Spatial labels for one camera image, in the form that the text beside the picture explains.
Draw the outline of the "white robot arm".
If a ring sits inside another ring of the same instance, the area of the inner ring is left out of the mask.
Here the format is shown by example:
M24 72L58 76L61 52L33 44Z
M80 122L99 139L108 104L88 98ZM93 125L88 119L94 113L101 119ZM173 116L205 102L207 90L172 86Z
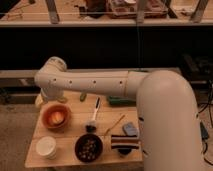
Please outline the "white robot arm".
M136 102L143 118L144 171L205 171L200 118L190 83L171 70L69 72L51 57L34 76L42 99L76 91Z

